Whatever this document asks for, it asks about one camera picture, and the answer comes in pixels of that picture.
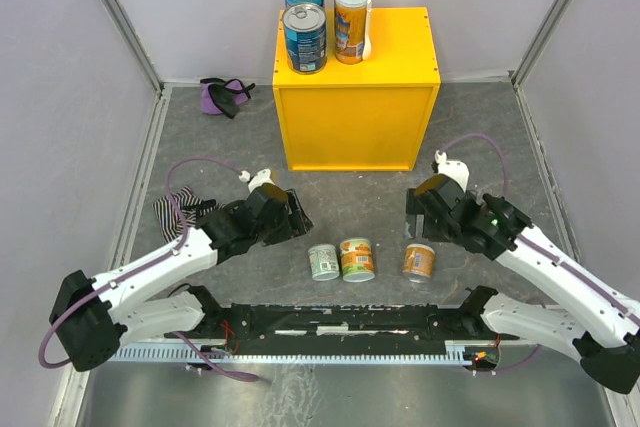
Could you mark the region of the green label small can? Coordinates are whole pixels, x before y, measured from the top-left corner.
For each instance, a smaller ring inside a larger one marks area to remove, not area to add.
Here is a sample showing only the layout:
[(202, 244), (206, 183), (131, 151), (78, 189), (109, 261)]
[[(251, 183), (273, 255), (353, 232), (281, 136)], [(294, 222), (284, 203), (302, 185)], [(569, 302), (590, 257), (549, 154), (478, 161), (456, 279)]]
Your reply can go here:
[(308, 249), (311, 277), (314, 281), (328, 281), (340, 276), (336, 248), (331, 244), (317, 244)]

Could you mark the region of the orange can with spoon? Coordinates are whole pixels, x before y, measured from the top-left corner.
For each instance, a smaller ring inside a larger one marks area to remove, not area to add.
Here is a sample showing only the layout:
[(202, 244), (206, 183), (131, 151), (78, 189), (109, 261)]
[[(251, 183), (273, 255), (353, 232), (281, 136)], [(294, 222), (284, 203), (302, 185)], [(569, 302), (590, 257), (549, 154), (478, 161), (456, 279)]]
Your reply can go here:
[(335, 55), (347, 65), (363, 60), (371, 0), (334, 0)]

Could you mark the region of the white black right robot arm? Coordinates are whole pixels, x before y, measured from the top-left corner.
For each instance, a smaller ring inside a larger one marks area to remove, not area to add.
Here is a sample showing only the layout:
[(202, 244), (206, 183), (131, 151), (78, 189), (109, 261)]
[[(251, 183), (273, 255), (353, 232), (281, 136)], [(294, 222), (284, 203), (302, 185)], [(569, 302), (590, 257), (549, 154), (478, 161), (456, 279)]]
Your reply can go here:
[(639, 381), (639, 303), (565, 254), (503, 197), (476, 197), (439, 173), (406, 194), (407, 232), (481, 254), (562, 307), (551, 312), (499, 293), (482, 307), (494, 332), (530, 340), (579, 363), (603, 387), (629, 394)]

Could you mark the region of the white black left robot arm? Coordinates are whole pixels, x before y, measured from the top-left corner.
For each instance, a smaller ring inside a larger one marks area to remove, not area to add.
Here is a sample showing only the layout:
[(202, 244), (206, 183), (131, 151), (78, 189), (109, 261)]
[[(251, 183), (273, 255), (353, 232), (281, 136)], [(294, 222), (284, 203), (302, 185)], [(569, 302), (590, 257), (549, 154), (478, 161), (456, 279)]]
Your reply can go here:
[(215, 316), (214, 298), (188, 292), (177, 303), (154, 295), (200, 271), (243, 255), (257, 243), (276, 245), (313, 227), (296, 192), (267, 182), (244, 200), (192, 208), (196, 222), (167, 246), (115, 270), (88, 277), (77, 270), (62, 281), (49, 322), (78, 372), (90, 371), (139, 339), (192, 331)]

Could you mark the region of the orange fruit label can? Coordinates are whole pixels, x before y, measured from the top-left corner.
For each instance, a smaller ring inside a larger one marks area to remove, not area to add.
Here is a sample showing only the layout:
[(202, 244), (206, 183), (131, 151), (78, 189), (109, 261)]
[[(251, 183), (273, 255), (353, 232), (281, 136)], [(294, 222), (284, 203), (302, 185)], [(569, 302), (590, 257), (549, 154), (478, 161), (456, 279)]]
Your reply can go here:
[(359, 283), (375, 278), (373, 250), (368, 239), (346, 239), (340, 243), (339, 247), (341, 272), (344, 281)]

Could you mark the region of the yellow wooden box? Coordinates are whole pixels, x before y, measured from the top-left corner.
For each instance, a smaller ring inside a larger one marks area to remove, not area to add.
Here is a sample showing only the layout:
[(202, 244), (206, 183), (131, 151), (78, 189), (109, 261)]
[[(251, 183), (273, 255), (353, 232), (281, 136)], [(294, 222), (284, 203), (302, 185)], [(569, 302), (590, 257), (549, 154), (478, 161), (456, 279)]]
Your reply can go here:
[(441, 86), (425, 7), (376, 8), (371, 56), (300, 74), (278, 33), (272, 87), (287, 164), (304, 171), (410, 171)]

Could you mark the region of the black white striped cloth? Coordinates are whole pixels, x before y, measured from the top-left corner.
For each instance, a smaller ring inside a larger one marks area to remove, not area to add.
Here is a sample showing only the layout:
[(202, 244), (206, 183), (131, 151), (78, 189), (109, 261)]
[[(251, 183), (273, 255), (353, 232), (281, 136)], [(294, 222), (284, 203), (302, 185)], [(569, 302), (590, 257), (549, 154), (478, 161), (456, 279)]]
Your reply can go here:
[(177, 210), (180, 210), (185, 217), (187, 227), (190, 228), (194, 227), (200, 218), (219, 207), (215, 199), (203, 200), (187, 185), (174, 192), (173, 198), (177, 207), (173, 206), (168, 196), (152, 204), (165, 243), (174, 241), (182, 235), (183, 225)]

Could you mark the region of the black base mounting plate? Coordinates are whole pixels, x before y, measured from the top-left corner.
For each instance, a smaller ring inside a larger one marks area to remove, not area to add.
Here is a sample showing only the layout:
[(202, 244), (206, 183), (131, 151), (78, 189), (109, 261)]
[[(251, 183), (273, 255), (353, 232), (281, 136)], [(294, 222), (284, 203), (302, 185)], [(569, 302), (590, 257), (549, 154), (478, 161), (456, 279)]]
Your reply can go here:
[(471, 290), (458, 307), (222, 307), (202, 286), (188, 291), (205, 301), (205, 317), (186, 337), (229, 340), (235, 354), (442, 354), (448, 341), (496, 339), (481, 314), (498, 291), (485, 286)]

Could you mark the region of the purple black cloth pouch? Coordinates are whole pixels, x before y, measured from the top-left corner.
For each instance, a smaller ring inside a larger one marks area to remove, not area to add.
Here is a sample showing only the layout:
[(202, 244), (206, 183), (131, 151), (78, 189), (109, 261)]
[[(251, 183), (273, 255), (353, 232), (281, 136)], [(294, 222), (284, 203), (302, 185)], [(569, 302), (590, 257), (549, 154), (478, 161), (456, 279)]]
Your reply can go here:
[(224, 80), (216, 77), (199, 81), (201, 87), (200, 108), (206, 115), (224, 115), (234, 119), (239, 106), (251, 99), (255, 83), (245, 84), (240, 79)]

